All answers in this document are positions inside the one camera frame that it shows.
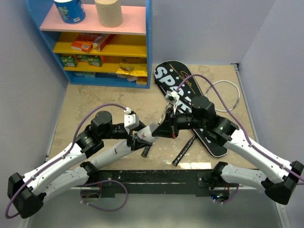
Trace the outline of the black shaft badminton racket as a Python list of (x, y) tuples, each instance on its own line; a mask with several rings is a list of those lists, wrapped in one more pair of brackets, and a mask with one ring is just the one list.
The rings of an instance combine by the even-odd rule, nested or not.
[[(160, 124), (160, 123), (162, 122), (162, 120), (163, 120), (163, 118), (164, 118), (164, 116), (165, 116), (165, 112), (166, 112), (168, 106), (169, 106), (169, 103), (167, 103), (167, 105), (165, 106), (164, 111), (163, 111), (163, 113), (162, 113), (162, 115), (161, 115), (161, 118), (160, 118), (158, 124)], [(146, 147), (144, 148), (144, 150), (143, 150), (143, 152), (142, 152), (142, 154), (141, 154), (141, 156), (142, 156), (143, 158), (146, 158), (146, 157), (147, 157), (150, 148), (151, 148), (151, 146), (146, 146)]]

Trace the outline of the white shuttlecock tube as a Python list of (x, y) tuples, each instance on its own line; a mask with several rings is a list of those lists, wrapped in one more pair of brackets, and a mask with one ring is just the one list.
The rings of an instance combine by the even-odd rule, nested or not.
[[(154, 143), (157, 140), (157, 137), (152, 136), (152, 132), (158, 127), (157, 124), (150, 124), (149, 126), (146, 126), (145, 128), (139, 130), (134, 137), (140, 138), (142, 140), (145, 140), (150, 143)], [(126, 145), (126, 140), (123, 140), (114, 146), (112, 146), (110, 149), (107, 149), (103, 152), (98, 153), (96, 156), (94, 156), (90, 162), (99, 170), (103, 168), (106, 165), (109, 165), (113, 163), (116, 160), (121, 159), (122, 157), (129, 155), (135, 150), (131, 150), (130, 147)]]

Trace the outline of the black racket cover bag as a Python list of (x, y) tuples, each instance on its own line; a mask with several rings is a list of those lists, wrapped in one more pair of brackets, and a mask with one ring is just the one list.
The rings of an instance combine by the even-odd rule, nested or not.
[[(165, 61), (158, 64), (154, 69), (154, 81), (163, 95), (167, 91), (175, 90), (186, 77), (191, 75), (190, 69), (182, 62), (176, 60)], [(202, 90), (194, 78), (189, 79), (182, 85), (179, 90), (180, 99), (178, 103), (178, 111), (183, 113), (190, 112), (190, 103), (192, 98), (202, 95)], [(193, 129), (192, 132), (196, 139), (205, 147), (205, 149), (216, 158), (221, 158), (228, 153), (228, 150), (211, 141), (203, 135), (202, 129)]]

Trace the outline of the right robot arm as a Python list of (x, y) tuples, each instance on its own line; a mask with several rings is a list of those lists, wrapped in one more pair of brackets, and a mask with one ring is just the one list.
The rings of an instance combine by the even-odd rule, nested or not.
[(279, 204), (288, 204), (302, 179), (302, 163), (282, 159), (250, 139), (240, 124), (217, 115), (214, 104), (204, 96), (192, 99), (190, 113), (176, 114), (169, 108), (152, 135), (174, 139), (180, 130), (186, 129), (202, 129), (208, 140), (237, 153), (256, 167), (245, 169), (219, 162), (206, 178), (210, 184), (218, 187), (225, 183), (245, 185), (263, 191)]

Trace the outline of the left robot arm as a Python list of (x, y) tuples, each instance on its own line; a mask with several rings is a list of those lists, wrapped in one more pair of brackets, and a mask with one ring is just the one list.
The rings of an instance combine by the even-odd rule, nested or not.
[(91, 123), (61, 153), (23, 175), (8, 181), (8, 197), (23, 219), (37, 213), (44, 202), (65, 190), (98, 182), (96, 171), (157, 139), (157, 125), (143, 124), (133, 111), (124, 112), (124, 122), (112, 123), (108, 111), (100, 111)]

